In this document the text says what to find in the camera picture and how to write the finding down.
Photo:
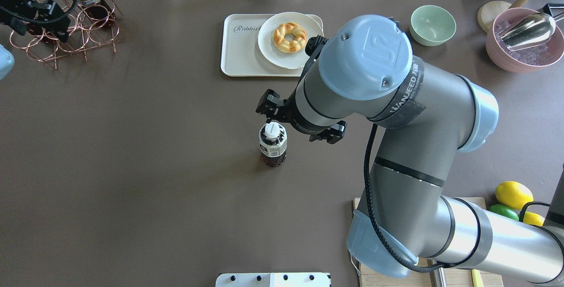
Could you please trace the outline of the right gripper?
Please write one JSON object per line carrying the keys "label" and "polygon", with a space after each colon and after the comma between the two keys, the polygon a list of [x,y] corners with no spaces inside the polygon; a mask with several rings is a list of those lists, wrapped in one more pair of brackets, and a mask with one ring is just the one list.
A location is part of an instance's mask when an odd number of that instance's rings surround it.
{"label": "right gripper", "polygon": [[310,142],[325,140],[328,144],[336,144],[344,138],[347,128],[344,120],[336,123],[334,119],[321,119],[320,123],[313,123],[300,112],[294,97],[281,100],[280,95],[272,89],[267,89],[261,96],[256,113],[265,116],[267,123],[290,123],[298,132],[310,135]]}

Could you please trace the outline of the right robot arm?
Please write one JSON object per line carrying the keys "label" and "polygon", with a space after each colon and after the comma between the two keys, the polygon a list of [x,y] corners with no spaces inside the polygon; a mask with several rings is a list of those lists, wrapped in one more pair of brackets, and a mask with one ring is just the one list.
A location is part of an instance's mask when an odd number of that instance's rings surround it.
{"label": "right robot arm", "polygon": [[373,123],[347,237],[357,261],[395,278],[459,268],[563,285],[562,186],[543,226],[442,195],[456,153],[479,148],[495,130],[499,106],[488,90],[414,56],[396,22],[379,15],[310,39],[306,53],[290,97],[267,90],[256,112],[330,144],[351,114]]}

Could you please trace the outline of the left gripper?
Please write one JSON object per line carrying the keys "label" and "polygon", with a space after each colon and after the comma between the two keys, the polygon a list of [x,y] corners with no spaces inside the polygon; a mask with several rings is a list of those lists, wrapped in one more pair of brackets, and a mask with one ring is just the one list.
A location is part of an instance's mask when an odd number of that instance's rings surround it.
{"label": "left gripper", "polygon": [[70,26],[69,13],[54,0],[0,0],[1,24],[9,26],[17,34],[24,35],[28,26],[39,26],[61,42],[67,42]]}

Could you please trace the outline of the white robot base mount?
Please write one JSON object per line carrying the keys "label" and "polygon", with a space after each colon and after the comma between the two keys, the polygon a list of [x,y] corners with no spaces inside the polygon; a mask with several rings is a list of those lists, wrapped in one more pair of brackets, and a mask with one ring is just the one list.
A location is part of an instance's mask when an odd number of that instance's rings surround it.
{"label": "white robot base mount", "polygon": [[248,272],[222,273],[216,287],[331,287],[330,273],[324,272]]}

